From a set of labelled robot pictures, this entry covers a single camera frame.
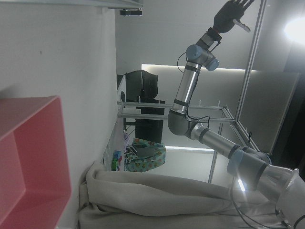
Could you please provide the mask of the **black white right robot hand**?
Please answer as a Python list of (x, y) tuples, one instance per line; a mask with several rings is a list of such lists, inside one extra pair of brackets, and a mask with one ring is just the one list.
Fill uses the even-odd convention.
[(252, 3), (253, 0), (229, 0), (215, 15), (213, 29), (218, 33), (227, 33), (234, 26), (233, 20), (240, 22), (246, 9)]

